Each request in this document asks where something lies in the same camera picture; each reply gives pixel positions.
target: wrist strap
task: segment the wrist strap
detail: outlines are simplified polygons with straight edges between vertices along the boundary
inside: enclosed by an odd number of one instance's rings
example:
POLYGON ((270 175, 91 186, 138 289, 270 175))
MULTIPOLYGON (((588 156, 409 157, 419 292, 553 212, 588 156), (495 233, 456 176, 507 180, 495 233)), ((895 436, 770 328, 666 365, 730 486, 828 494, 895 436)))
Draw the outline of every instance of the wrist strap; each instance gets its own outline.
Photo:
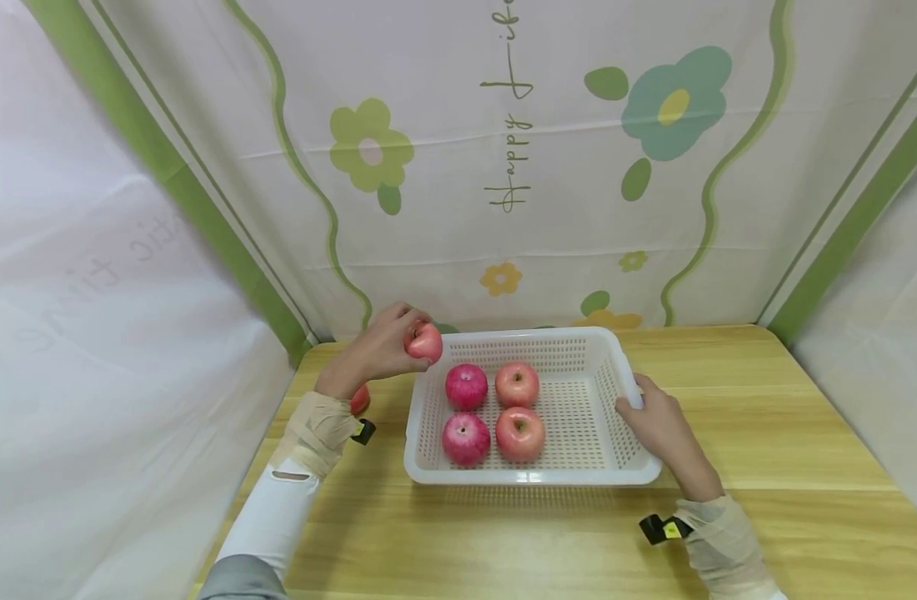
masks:
POLYGON ((639 528, 650 545, 659 545, 669 539, 685 539, 694 531, 688 523, 678 517, 662 520, 658 514, 650 514, 640 520, 639 528))

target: teal flower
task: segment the teal flower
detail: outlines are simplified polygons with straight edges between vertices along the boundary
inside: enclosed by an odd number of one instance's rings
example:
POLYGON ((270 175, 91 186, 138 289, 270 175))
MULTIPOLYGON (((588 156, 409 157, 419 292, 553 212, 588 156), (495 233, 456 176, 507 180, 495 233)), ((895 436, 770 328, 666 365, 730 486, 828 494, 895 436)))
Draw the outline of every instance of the teal flower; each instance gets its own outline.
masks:
POLYGON ((732 72, 729 53, 705 46, 675 64, 644 72, 622 113, 622 128, 642 140, 653 160, 681 157, 725 113, 722 87, 732 72))

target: basket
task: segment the basket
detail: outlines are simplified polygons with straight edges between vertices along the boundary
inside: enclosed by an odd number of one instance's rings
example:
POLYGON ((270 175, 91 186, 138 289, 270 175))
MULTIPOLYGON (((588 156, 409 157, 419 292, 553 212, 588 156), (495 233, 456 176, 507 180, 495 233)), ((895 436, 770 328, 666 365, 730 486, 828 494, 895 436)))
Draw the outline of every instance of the basket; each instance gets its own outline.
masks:
POLYGON ((454 333, 442 336, 444 352, 415 378, 408 412, 404 468, 421 484, 631 486, 655 480, 661 462, 636 440, 615 412, 615 398, 625 396, 642 407, 622 347, 602 327, 562 327, 454 333), (534 410, 545 423, 542 454, 533 462, 505 461, 494 440, 501 412, 495 397, 495 373, 508 361, 521 360, 539 373, 534 410), (489 377, 489 398, 476 411, 492 430, 489 455, 477 467, 459 467, 445 456, 441 432, 454 410, 445 397, 445 375, 461 363, 473 363, 489 377))

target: wavy green line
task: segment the wavy green line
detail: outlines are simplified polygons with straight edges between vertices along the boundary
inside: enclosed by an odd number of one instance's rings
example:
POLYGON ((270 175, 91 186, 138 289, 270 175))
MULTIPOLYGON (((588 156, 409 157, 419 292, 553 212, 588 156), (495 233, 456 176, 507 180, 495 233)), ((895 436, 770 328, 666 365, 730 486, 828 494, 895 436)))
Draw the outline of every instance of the wavy green line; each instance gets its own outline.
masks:
POLYGON ((326 242, 328 260, 332 263, 332 268, 336 270, 341 283, 345 284, 345 287, 358 296, 358 299, 364 304, 365 314, 362 316, 362 329, 365 329, 368 327, 368 321, 372 317, 372 303, 369 301, 368 296, 365 296, 365 292, 359 290, 358 287, 351 283, 349 278, 345 276, 345 271, 343 271, 338 261, 338 214, 336 213, 336 209, 332 206, 332 203, 328 201, 325 193, 315 184, 312 177, 308 175, 308 171, 298 158, 298 152, 295 152, 292 138, 288 135, 288 128, 286 124, 284 124, 284 96, 286 96, 286 83, 284 82, 282 63, 279 61, 278 55, 275 54, 273 45, 271 45, 268 38, 265 37, 262 30, 258 29, 258 25, 248 16, 242 6, 238 5, 237 0, 225 0, 225 6, 228 8, 229 12, 232 13, 233 17, 238 20, 238 23, 242 24, 249 36, 255 40, 258 48, 262 50, 262 54, 265 56, 265 62, 268 63, 268 70, 271 72, 271 75, 273 75, 273 115, 275 118, 275 131, 278 133, 279 144, 282 146, 282 150, 288 158, 288 164, 292 166, 292 170, 295 171, 295 175, 301 179, 302 183, 305 183, 309 190, 312 190, 315 196, 318 196, 319 200, 322 201, 322 204, 325 206, 325 210, 328 213, 328 241, 326 242))
POLYGON ((672 308, 672 302, 669 300, 675 286, 679 285, 682 279, 685 279, 689 273, 693 272, 709 252, 709 247, 715 239, 716 229, 718 228, 718 215, 715 209, 716 186, 719 184, 719 178, 722 177, 725 169, 728 169, 735 160, 749 150, 749 147, 761 137, 762 132, 768 128, 775 116, 775 109, 783 100, 785 100, 786 91, 789 88, 789 81, 792 80, 793 70, 793 48, 792 37, 789 35, 789 17, 791 17, 792 0, 775 0, 772 8, 772 17, 769 18, 769 41, 772 43, 773 52, 773 71, 772 82, 769 84, 769 92, 764 97, 762 109, 756 116, 753 124, 749 126, 749 131, 745 132, 742 139, 726 153, 719 164, 715 165, 709 178, 705 179, 705 185, 701 190, 701 208, 705 213, 705 230, 699 242, 699 248, 688 261, 685 268, 675 273, 669 279, 669 282, 662 288, 660 301, 662 308, 665 309, 665 327, 673 326, 675 323, 675 310, 672 308))

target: apple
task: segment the apple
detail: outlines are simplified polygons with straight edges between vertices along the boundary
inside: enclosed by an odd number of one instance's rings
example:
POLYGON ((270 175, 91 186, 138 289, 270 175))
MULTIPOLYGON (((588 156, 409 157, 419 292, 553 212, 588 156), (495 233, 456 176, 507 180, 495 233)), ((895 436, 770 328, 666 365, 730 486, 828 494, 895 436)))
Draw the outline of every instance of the apple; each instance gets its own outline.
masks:
POLYGON ((471 362, 463 362, 448 370, 445 375, 445 397, 457 411, 473 411, 489 395, 489 379, 485 371, 471 362))
POLYGON ((507 408, 495 423, 495 442, 499 453, 510 463, 532 462, 539 458, 545 444, 545 424, 530 408, 507 408))
POLYGON ((442 334, 430 322, 421 322, 404 333, 404 351, 412 358, 427 358, 432 364, 442 357, 442 334))
POLYGON ((372 402, 372 398, 368 395, 368 386, 363 385, 359 387, 355 396, 352 396, 352 402, 350 403, 352 414, 356 417, 362 414, 362 412, 368 408, 370 402, 372 402))
POLYGON ((489 426, 472 412, 456 412, 442 429, 442 449, 453 463, 472 467, 485 460, 492 446, 489 426))
POLYGON ((539 397, 539 374, 526 362, 506 362, 495 374, 495 396, 504 408, 532 408, 539 397))

